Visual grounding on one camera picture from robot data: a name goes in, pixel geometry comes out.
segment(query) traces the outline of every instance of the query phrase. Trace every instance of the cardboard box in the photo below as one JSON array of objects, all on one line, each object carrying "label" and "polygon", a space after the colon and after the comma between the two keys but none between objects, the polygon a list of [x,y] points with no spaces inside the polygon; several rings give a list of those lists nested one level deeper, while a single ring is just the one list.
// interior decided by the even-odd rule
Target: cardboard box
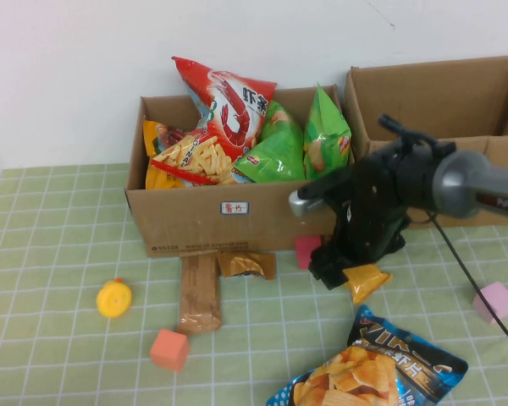
[{"label": "cardboard box", "polygon": [[[356,158],[387,145],[394,135],[378,125],[387,113],[410,129],[458,148],[486,155],[508,167],[508,56],[359,69],[345,85],[345,117]],[[425,213],[411,210],[415,221]],[[508,218],[482,211],[473,218],[441,217],[445,226],[508,224]]]},{"label": "cardboard box", "polygon": [[[340,108],[336,86],[324,89]],[[304,127],[314,94],[314,87],[277,90],[273,99]],[[305,182],[144,190],[144,119],[194,129],[199,114],[189,96],[141,98],[125,193],[148,256],[181,250],[293,249],[295,237],[333,232],[335,216],[327,207],[305,217],[292,213],[288,196]],[[240,212],[224,214],[226,204]]]}]

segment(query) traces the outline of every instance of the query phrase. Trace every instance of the brown snack bar package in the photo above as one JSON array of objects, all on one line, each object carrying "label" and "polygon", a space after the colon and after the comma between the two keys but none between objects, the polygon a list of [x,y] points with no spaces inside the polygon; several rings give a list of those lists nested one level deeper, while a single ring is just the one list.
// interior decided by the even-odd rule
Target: brown snack bar package
[{"label": "brown snack bar package", "polygon": [[178,332],[216,332],[222,326],[216,252],[182,258]]},{"label": "brown snack bar package", "polygon": [[275,254],[219,252],[218,265],[224,277],[253,275],[271,281],[274,279],[277,260]]}]

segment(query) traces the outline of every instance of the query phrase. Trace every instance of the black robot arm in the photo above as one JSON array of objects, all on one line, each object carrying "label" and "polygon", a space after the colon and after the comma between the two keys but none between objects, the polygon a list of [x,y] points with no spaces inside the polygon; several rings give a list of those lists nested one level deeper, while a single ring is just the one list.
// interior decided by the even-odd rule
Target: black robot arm
[{"label": "black robot arm", "polygon": [[298,216],[323,203],[337,215],[333,237],[312,252],[309,266],[329,289],[346,282],[344,269],[404,247],[409,207],[460,218],[480,208],[508,216],[508,169],[491,166],[479,152],[457,151],[453,142],[405,129],[388,116],[378,122],[399,138],[290,196]]}]

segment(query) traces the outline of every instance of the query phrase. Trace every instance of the green snack bag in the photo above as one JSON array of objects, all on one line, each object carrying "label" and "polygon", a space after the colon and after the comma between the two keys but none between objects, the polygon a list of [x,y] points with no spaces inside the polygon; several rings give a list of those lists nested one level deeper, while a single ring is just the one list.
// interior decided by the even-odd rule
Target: green snack bag
[{"label": "green snack bag", "polygon": [[350,127],[333,100],[318,85],[305,127],[307,179],[318,179],[348,163]]},{"label": "green snack bag", "polygon": [[235,169],[258,183],[305,180],[301,127],[276,101],[269,104],[258,140]]}]

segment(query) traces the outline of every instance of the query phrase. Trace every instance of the red foam cube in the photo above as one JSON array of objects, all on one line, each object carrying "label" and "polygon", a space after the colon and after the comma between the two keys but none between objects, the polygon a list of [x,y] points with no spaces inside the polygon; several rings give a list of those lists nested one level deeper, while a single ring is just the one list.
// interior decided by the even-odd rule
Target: red foam cube
[{"label": "red foam cube", "polygon": [[[505,285],[500,282],[491,283],[482,289],[482,294],[493,308],[497,317],[502,320],[508,316],[508,289]],[[474,297],[472,306],[488,324],[493,325],[495,323],[493,316],[491,316],[491,313],[489,313],[488,308],[478,294]]]},{"label": "red foam cube", "polygon": [[184,334],[163,328],[151,347],[151,359],[158,366],[179,371],[185,364],[189,352],[190,345]]},{"label": "red foam cube", "polygon": [[299,269],[308,269],[311,263],[311,253],[322,245],[322,237],[319,235],[307,235],[295,239],[295,255]]}]

